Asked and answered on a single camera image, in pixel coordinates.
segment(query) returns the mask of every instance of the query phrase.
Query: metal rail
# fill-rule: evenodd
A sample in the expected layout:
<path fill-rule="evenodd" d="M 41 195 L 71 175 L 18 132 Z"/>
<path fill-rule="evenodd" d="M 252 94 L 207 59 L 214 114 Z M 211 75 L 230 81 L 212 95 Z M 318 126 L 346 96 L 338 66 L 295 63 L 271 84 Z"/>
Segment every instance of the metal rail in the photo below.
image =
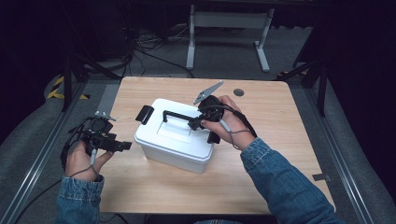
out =
<path fill-rule="evenodd" d="M 329 123 L 325 118 L 320 115 L 318 111 L 317 99 L 314 92 L 312 91 L 312 89 L 304 89 L 304 91 L 308 98 L 308 102 L 315 110 L 315 115 L 319 121 L 320 127 L 322 128 L 327 138 L 327 141 L 329 142 L 332 160 L 334 161 L 338 174 L 341 176 L 341 180 L 343 181 L 346 193 L 349 196 L 349 200 L 352 202 L 353 208 L 355 209 L 360 223 L 374 223 L 370 212 L 368 211 L 367 206 L 364 203 L 363 198 L 361 197 L 361 193 L 359 192 L 355 179 L 349 172 L 343 154 L 341 153 L 341 150 L 335 141 L 332 130 L 329 127 Z"/>
<path fill-rule="evenodd" d="M 65 121 L 67 120 L 70 112 L 73 110 L 79 96 L 83 93 L 85 89 L 86 83 L 81 82 L 78 83 L 73 94 L 73 100 L 70 106 L 59 116 L 54 127 L 52 128 L 49 137 L 47 138 L 44 146 L 41 148 L 39 154 L 37 155 L 35 162 L 33 163 L 30 170 L 27 172 L 23 182 L 18 189 L 17 193 L 14 196 L 11 204 L 8 206 L 6 213 L 3 215 L 0 223 L 1 224 L 13 224 L 16 221 L 17 216 L 21 212 L 24 204 L 26 203 L 30 193 L 35 186 L 37 179 L 40 177 L 41 172 L 46 165 L 52 150 L 54 149 L 54 145 L 59 136 L 59 133 L 64 126 Z"/>

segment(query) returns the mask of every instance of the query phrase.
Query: container lid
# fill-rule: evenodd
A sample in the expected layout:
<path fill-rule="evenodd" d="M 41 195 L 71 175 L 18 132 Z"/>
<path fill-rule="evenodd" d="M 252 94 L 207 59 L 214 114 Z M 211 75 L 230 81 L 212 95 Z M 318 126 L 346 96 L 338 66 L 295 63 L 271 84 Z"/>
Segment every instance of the container lid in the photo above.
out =
<path fill-rule="evenodd" d="M 197 107 L 161 98 L 155 100 L 152 107 L 154 112 L 147 124 L 141 124 L 134 135 L 138 144 L 156 147 L 197 162 L 210 159 L 213 144 L 207 143 L 209 130 L 198 128 L 193 131 L 187 120 L 173 116 L 167 116 L 167 122 L 163 122 L 164 110 L 195 118 L 201 114 Z"/>

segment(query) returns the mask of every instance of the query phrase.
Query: right hand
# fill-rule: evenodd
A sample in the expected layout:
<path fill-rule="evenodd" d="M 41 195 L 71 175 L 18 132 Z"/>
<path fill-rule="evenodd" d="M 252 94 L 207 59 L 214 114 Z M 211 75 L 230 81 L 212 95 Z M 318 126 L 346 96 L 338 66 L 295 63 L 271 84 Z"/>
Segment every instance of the right hand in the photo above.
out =
<path fill-rule="evenodd" d="M 235 102 L 227 95 L 220 96 L 219 100 L 224 104 L 232 107 L 234 110 L 241 112 L 241 109 L 235 104 Z M 224 115 L 222 118 L 227 125 L 231 129 L 231 138 L 230 134 L 223 128 L 223 126 L 219 122 L 212 122 L 208 120 L 202 120 L 201 125 L 207 128 L 208 130 L 216 133 L 222 140 L 236 145 L 240 150 L 244 150 L 251 142 L 254 141 L 255 137 L 251 134 L 251 132 L 241 132 L 234 133 L 242 130 L 247 130 L 248 128 L 239 119 L 233 112 L 229 110 L 224 110 Z"/>
<path fill-rule="evenodd" d="M 87 146 L 83 141 L 79 141 L 73 152 L 67 156 L 65 176 L 73 176 L 75 179 L 85 181 L 94 181 L 97 178 L 102 166 L 113 157 L 113 152 L 106 152 L 102 156 L 96 158 L 92 169 L 77 174 L 77 172 L 87 169 L 91 166 L 91 157 L 85 152 Z"/>

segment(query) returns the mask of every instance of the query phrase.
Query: black handle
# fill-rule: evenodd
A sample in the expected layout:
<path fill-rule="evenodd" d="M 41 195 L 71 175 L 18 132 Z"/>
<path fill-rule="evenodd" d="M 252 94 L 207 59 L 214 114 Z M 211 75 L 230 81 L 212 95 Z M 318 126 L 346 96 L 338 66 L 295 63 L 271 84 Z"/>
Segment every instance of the black handle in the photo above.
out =
<path fill-rule="evenodd" d="M 178 118 L 178 119 L 184 119 L 184 120 L 188 120 L 188 121 L 193 119 L 193 118 L 191 118 L 189 116 L 185 116 L 185 115 L 181 115 L 181 114 L 178 114 L 178 113 L 175 113 L 175 112 L 172 112 L 172 111 L 164 110 L 163 111 L 163 122 L 168 122 L 168 119 L 166 117 L 168 115 L 172 116 L 172 117 L 175 117 L 175 118 Z"/>
<path fill-rule="evenodd" d="M 143 105 L 135 120 L 141 121 L 143 125 L 146 125 L 149 121 L 149 118 L 151 117 L 152 112 L 154 112 L 154 107 L 150 105 Z"/>

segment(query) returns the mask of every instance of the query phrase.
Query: jacket cuff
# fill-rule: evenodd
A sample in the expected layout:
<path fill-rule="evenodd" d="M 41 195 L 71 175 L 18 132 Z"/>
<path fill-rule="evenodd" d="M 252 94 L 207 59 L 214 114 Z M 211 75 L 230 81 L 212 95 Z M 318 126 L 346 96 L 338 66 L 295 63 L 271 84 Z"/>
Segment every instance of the jacket cuff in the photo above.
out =
<path fill-rule="evenodd" d="M 271 151 L 272 149 L 262 139 L 257 137 L 241 153 L 241 160 L 244 163 L 245 170 L 253 169 Z"/>
<path fill-rule="evenodd" d="M 96 201 L 100 199 L 104 184 L 105 178 L 102 175 L 99 175 L 98 182 L 64 176 L 59 195 L 72 200 Z"/>

